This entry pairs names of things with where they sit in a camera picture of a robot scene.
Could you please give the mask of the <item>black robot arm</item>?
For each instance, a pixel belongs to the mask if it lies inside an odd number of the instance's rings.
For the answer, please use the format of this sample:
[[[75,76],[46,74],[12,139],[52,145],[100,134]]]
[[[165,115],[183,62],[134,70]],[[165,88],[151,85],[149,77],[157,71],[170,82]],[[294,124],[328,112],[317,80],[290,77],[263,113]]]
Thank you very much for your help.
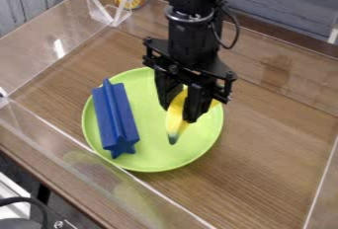
[[[182,118],[195,122],[214,100],[231,100],[238,75],[221,60],[219,50],[233,47],[222,42],[222,31],[223,21],[235,16],[227,0],[169,0],[166,17],[169,37],[145,39],[143,63],[155,70],[162,107],[167,109],[186,91]]]

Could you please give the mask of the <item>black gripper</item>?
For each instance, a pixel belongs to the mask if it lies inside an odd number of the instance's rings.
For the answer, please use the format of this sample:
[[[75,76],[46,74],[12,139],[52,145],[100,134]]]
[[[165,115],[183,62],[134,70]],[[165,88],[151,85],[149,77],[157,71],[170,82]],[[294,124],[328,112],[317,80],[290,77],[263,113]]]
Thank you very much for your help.
[[[143,44],[147,49],[143,63],[155,70],[161,105],[165,110],[169,109],[173,99],[186,85],[183,119],[194,123],[209,111],[211,100],[223,104],[230,102],[238,74],[217,53],[207,54],[197,58],[195,63],[190,63],[170,54],[167,39],[146,38]]]

